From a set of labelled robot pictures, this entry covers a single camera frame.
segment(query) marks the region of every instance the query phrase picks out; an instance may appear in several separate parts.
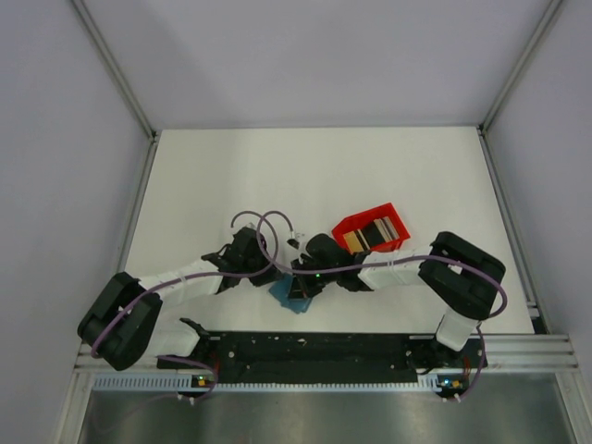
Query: table surface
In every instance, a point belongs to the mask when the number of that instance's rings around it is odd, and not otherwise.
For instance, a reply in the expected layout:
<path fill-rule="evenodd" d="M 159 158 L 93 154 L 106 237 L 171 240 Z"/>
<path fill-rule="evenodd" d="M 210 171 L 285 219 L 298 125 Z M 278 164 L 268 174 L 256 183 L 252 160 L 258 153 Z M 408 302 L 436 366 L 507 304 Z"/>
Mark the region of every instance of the table surface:
<path fill-rule="evenodd" d="M 402 249 L 449 230 L 498 257 L 509 304 L 483 330 L 533 333 L 475 128 L 165 130 L 126 269 L 146 276 L 217 251 L 244 209 L 282 210 L 296 231 L 313 236 L 387 202 L 411 233 Z M 240 225 L 255 221 L 244 216 Z M 297 252 L 285 243 L 282 220 L 274 225 L 286 264 Z M 190 317 L 206 329 L 433 333 L 445 308 L 427 286 L 349 293 L 332 284 L 307 313 L 294 314 L 244 281 L 164 316 Z"/>

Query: red container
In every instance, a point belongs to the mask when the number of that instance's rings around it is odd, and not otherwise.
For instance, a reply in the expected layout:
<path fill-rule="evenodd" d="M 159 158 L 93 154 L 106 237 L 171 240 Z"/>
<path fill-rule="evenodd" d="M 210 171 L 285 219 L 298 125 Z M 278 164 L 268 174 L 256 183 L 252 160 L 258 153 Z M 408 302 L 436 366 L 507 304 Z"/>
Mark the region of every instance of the red container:
<path fill-rule="evenodd" d="M 362 211 L 362 213 L 358 213 L 357 215 L 348 216 L 339 222 L 337 226 L 333 228 L 331 233 L 341 248 L 349 250 L 348 244 L 343 239 L 343 236 L 355 229 L 362 229 L 375 219 L 381 219 L 382 217 L 388 217 L 390 219 L 397 234 L 399 234 L 399 238 L 381 243 L 372 247 L 371 250 L 373 252 L 392 252 L 393 250 L 399 249 L 405 241 L 411 238 L 409 231 L 407 231 L 407 228 L 403 225 L 403 222 L 395 211 L 395 207 L 392 206 L 392 203 L 385 203 L 376 208 Z"/>

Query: metal frame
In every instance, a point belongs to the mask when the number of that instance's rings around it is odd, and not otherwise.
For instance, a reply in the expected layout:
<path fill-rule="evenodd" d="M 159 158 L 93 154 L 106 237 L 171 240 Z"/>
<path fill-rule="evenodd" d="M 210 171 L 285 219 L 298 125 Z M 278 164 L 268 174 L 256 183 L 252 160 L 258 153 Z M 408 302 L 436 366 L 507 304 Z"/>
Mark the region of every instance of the metal frame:
<path fill-rule="evenodd" d="M 138 186 L 130 206 L 127 229 L 121 242 L 122 246 L 117 259 L 116 269 L 121 270 L 125 266 L 130 251 L 133 233 L 136 228 L 143 196 L 154 162 L 158 136 L 156 130 L 143 112 L 140 102 L 130 88 L 116 59 L 109 50 L 84 0 L 68 0 L 68 2 L 72 5 L 76 16 L 80 19 L 82 28 L 88 34 L 97 55 L 103 62 L 117 91 L 150 142 L 150 148 L 144 160 L 142 173 L 137 178 Z M 521 241 L 520 231 L 512 217 L 508 195 L 500 180 L 494 152 L 487 141 L 487 131 L 491 128 L 500 110 L 507 103 L 516 84 L 527 69 L 529 62 L 557 20 L 564 3 L 563 0 L 549 1 L 541 20 L 499 91 L 498 96 L 488 110 L 483 123 L 477 128 L 484 157 L 487 162 L 487 168 L 498 199 L 499 210 L 506 231 L 508 232 L 512 254 L 518 267 L 520 279 L 524 285 L 529 310 L 534 316 L 537 315 L 539 308 L 543 312 L 543 315 L 546 315 L 546 312 L 536 298 L 536 284 L 529 271 L 530 267 Z M 563 399 L 565 410 L 577 442 L 592 442 L 591 404 L 584 379 L 579 372 L 572 344 L 567 335 L 488 335 L 486 336 L 486 342 L 489 367 L 485 370 L 485 373 L 555 374 L 558 389 L 561 393 L 561 398 Z M 155 366 L 155 358 L 143 358 L 131 367 L 131 371 L 149 376 L 154 373 Z M 90 348 L 88 346 L 82 346 L 80 348 L 54 443 L 66 444 L 78 441 L 95 376 L 97 373 L 104 374 L 111 372 L 114 371 L 108 364 L 103 361 L 95 361 L 91 358 Z M 165 373 L 183 374 L 188 373 L 188 371 L 158 371 L 159 375 Z"/>

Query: gray wall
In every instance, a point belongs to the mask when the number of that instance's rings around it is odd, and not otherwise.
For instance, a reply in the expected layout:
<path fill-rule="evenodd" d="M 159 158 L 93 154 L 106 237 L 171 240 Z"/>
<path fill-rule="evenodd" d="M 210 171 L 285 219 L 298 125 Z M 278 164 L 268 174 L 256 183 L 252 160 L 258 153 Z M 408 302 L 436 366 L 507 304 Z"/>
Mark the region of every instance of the gray wall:
<path fill-rule="evenodd" d="M 52 434 L 146 142 L 64 0 L 0 14 L 0 441 Z"/>
<path fill-rule="evenodd" d="M 592 2 L 566 2 L 490 133 L 543 303 L 592 383 Z"/>
<path fill-rule="evenodd" d="M 548 0 L 87 0 L 159 128 L 477 124 Z"/>

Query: red tray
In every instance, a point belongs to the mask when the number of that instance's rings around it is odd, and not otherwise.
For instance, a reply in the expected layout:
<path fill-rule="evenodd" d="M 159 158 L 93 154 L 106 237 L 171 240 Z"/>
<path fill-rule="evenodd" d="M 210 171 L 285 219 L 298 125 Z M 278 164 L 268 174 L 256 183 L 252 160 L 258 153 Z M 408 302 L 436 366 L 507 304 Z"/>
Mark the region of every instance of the red tray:
<path fill-rule="evenodd" d="M 373 252 L 392 252 L 393 250 L 399 249 L 405 241 L 411 238 L 409 231 L 407 231 L 407 228 L 403 225 L 403 222 L 395 211 L 395 207 L 392 206 L 392 203 L 385 203 L 384 205 L 377 206 L 376 208 L 362 211 L 362 213 L 348 216 L 339 222 L 333 228 L 331 233 L 333 234 L 333 238 L 335 238 L 337 244 L 341 248 L 348 250 L 348 244 L 343 239 L 343 235 L 349 233 L 350 231 L 354 231 L 355 229 L 362 229 L 375 219 L 380 219 L 382 217 L 388 217 L 390 219 L 393 227 L 397 230 L 397 234 L 399 234 L 399 238 L 389 242 L 381 243 L 375 247 L 372 247 L 371 250 Z"/>

